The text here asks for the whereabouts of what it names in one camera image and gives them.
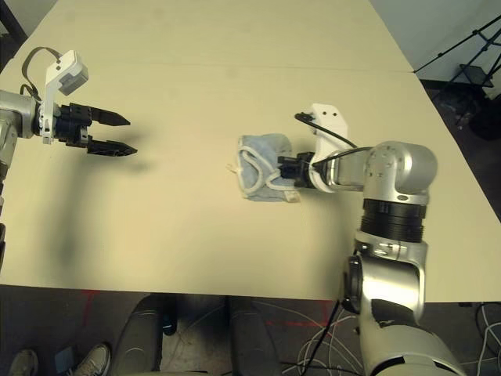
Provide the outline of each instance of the shoe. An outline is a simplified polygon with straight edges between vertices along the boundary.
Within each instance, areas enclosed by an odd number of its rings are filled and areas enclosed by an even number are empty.
[[[68,371],[68,376],[106,376],[110,361],[110,349],[103,343],[99,344],[88,352],[75,371]]]
[[[9,376],[35,376],[38,372],[38,357],[35,351],[25,349],[16,354],[10,365]]]

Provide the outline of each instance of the floor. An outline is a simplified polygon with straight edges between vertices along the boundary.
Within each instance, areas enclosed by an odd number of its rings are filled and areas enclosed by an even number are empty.
[[[8,42],[4,39],[2,44],[4,55],[5,43]],[[428,93],[433,96],[436,92],[430,90]],[[437,101],[436,107],[501,219],[501,139],[479,139],[467,127],[468,116],[457,125],[459,104],[454,94],[449,94]],[[44,376],[56,373],[54,356],[62,349],[71,347],[75,359],[79,360],[96,343],[108,342],[115,346],[129,313],[144,296],[146,293],[0,286],[0,374],[7,374],[14,354],[26,347],[37,351],[39,374]],[[299,359],[297,355],[303,344],[319,330],[310,319],[325,324],[332,306],[331,302],[255,300],[276,344],[279,358],[290,363]],[[164,337],[161,370],[198,370],[216,375],[231,371],[229,333],[223,303],[224,298],[220,296],[180,297],[178,333],[174,337]],[[477,306],[426,304],[421,320],[423,326],[436,333],[451,349],[469,375],[476,374],[476,361],[481,351],[481,338],[474,323]],[[489,322],[501,321],[501,306],[488,305],[486,311]],[[337,337],[354,358],[360,360],[356,325],[356,319],[346,319],[337,329]],[[494,341],[489,340],[489,343],[499,351]],[[334,366],[362,371],[357,360],[345,350],[339,351],[341,354],[333,350]],[[482,375],[501,374],[496,365],[497,355],[486,354]],[[329,363],[327,347],[319,353],[318,359]],[[325,373],[325,370],[315,369],[309,374]]]

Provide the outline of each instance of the table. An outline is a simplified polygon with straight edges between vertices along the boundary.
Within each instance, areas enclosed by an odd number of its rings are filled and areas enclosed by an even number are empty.
[[[319,102],[340,109],[359,145],[396,139],[437,155],[427,300],[501,299],[499,222],[368,2],[61,0],[0,75],[2,89],[18,89],[37,45],[81,54],[89,81],[58,102],[123,114],[130,127],[89,131],[139,152],[105,158],[20,140],[0,283],[336,297],[361,194],[256,203],[227,168],[243,134],[282,132],[294,152],[313,150],[293,115]],[[30,67],[39,87],[50,61]]]

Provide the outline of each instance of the blue cloth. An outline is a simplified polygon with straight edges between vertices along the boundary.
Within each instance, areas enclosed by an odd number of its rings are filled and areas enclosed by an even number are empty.
[[[238,148],[238,176],[245,198],[253,201],[299,201],[292,179],[284,179],[278,157],[289,157],[292,146],[285,135],[242,136]]]

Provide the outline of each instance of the white wall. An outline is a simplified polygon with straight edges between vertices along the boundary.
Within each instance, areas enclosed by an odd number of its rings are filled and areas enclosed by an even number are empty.
[[[410,64],[417,69],[437,53],[446,50],[501,14],[501,0],[370,0],[386,23]],[[501,21],[485,30],[490,37]],[[459,67],[481,48],[483,41],[474,37],[418,73],[420,78],[448,81]],[[491,47],[474,65],[487,72],[501,53]],[[501,71],[495,77],[496,92],[501,92]]]
[[[38,26],[45,14],[56,4],[57,0],[5,0],[13,15],[17,18],[24,32],[29,36]],[[7,30],[0,23],[0,33]]]

